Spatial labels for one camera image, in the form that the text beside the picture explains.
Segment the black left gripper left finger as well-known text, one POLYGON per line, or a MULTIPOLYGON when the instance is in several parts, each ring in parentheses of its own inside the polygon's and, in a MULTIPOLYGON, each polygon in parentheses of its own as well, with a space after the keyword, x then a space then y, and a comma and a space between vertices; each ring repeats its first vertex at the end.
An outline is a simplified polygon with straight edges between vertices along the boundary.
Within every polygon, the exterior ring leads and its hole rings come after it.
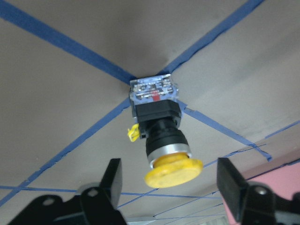
POLYGON ((84 189, 70 200, 42 195, 31 201, 11 225, 124 225, 117 209, 122 190, 121 159, 110 160, 97 186, 84 189))

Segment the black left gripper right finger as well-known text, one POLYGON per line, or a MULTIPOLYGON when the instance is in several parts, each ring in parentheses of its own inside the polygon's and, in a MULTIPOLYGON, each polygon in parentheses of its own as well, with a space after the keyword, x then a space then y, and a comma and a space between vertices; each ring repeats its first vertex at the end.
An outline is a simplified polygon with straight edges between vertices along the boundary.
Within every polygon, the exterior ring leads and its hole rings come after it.
POLYGON ((235 221, 241 225, 298 225, 300 194, 288 200, 268 185, 247 181, 229 158, 217 160, 217 187, 235 221))

